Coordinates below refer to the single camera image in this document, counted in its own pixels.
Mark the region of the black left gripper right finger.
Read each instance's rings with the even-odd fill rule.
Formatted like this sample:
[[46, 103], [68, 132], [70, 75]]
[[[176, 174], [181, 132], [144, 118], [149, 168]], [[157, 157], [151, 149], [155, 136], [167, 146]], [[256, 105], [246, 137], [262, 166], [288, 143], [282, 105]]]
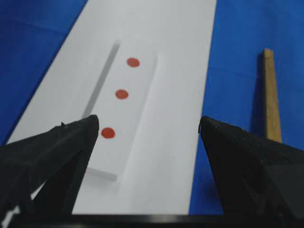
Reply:
[[208, 116], [199, 134], [226, 214], [304, 218], [304, 152]]

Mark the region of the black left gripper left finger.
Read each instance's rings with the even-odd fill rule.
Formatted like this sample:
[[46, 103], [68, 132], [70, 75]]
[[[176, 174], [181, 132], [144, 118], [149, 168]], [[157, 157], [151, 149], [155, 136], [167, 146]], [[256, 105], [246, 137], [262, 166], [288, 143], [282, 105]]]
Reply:
[[69, 215], [99, 132], [91, 115], [0, 148], [0, 213]]

